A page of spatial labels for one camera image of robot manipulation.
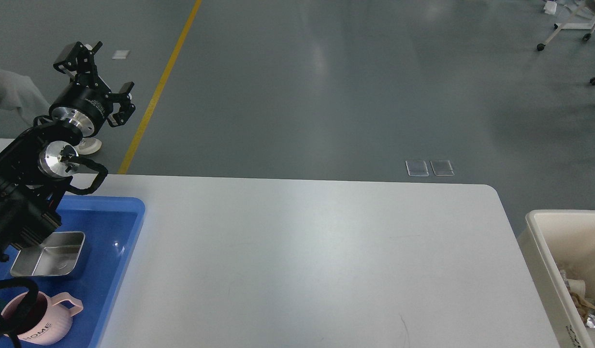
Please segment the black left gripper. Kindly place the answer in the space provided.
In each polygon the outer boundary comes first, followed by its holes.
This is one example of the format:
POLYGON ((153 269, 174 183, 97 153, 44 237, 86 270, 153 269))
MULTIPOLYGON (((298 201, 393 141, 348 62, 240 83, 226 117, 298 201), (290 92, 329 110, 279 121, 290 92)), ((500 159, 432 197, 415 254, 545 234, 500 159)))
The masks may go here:
POLYGON ((48 115, 54 120, 68 121, 84 137, 96 136, 106 120, 112 128, 125 125, 136 110, 131 97, 134 82, 125 82, 118 93, 103 88, 94 60, 102 46, 101 41, 94 46, 74 42, 65 46, 53 63, 53 68, 70 80, 48 109, 48 115), (119 109, 111 113, 114 104, 119 109))

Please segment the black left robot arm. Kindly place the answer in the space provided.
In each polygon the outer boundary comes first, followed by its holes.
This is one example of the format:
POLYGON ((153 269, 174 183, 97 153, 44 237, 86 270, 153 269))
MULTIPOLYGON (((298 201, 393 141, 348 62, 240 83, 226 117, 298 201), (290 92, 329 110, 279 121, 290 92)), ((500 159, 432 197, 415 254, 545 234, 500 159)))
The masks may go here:
POLYGON ((65 46, 53 66, 70 82, 49 107, 0 152, 0 262, 8 247, 40 245, 62 225, 57 207, 67 192, 89 195, 102 185, 107 168, 81 156, 81 141, 103 125, 123 126, 136 110, 133 82, 113 92, 95 64, 102 42, 65 46))

